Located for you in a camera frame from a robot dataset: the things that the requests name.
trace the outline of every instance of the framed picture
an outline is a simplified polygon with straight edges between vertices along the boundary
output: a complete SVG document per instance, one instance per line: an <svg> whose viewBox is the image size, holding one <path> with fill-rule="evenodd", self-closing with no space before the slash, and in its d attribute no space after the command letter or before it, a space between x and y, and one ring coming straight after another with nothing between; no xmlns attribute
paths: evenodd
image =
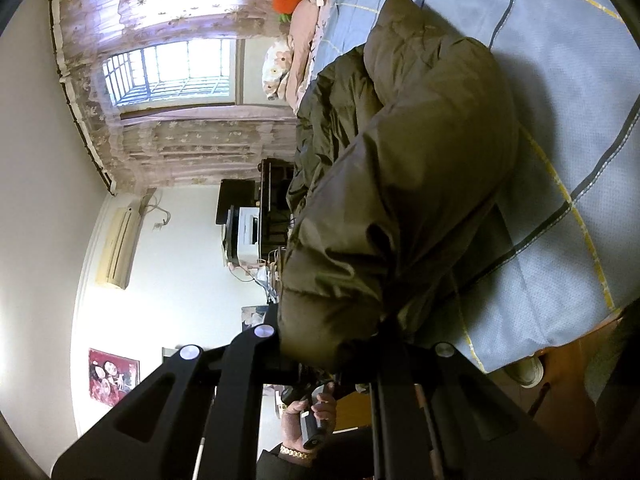
<svg viewBox="0 0 640 480"><path fill-rule="evenodd" d="M107 406L140 384L140 361L89 348L89 396Z"/></svg>
<svg viewBox="0 0 640 480"><path fill-rule="evenodd" d="M242 330L248 330L252 326L258 326L264 321L268 305L242 307Z"/></svg>

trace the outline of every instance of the sneaker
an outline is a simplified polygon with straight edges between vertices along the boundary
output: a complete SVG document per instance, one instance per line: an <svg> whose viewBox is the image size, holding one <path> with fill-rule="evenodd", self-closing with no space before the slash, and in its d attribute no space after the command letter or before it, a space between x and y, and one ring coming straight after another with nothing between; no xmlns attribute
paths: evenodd
<svg viewBox="0 0 640 480"><path fill-rule="evenodd" d="M539 357L525 357L506 365L503 370L523 388L533 388L540 384L545 374L545 368Z"/></svg>

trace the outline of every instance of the window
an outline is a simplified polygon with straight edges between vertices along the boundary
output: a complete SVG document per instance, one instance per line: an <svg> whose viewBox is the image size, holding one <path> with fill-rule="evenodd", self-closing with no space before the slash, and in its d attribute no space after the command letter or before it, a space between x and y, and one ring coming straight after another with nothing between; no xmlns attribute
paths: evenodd
<svg viewBox="0 0 640 480"><path fill-rule="evenodd" d="M235 101L236 43L190 40L111 56L102 66L123 111Z"/></svg>

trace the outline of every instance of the sheer curtain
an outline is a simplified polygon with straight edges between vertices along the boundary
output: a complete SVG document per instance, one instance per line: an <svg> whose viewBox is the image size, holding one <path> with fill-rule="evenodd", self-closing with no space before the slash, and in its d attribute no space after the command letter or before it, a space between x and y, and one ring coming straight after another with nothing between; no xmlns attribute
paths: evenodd
<svg viewBox="0 0 640 480"><path fill-rule="evenodd" d="M189 179L212 183L225 176L246 177L256 173L263 156L279 153L292 158L292 118L275 118L275 114L273 119L250 120L243 117L242 109L237 121L170 121L174 132L192 132L197 126L201 136L207 127L217 135L209 136L216 139L209 148L190 144L194 137L183 136L186 140L180 141L180 148L197 148L200 151L195 156L201 158L197 164L190 164L193 159L176 158L160 143L162 121L124 127L102 72L109 56L154 44L277 36L282 31L271 0L51 0L51 10L61 82L89 150L117 189L140 191L160 181L170 185ZM228 140L221 128L228 128ZM250 149L242 142L231 142L245 138L252 139Z"/></svg>

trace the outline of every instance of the air conditioner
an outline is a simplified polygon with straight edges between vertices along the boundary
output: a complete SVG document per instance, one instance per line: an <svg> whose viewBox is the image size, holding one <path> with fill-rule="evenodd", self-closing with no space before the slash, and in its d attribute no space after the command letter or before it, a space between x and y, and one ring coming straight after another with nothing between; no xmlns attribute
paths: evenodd
<svg viewBox="0 0 640 480"><path fill-rule="evenodd" d="M131 207L116 209L95 280L99 285L127 288L139 225L137 210Z"/></svg>

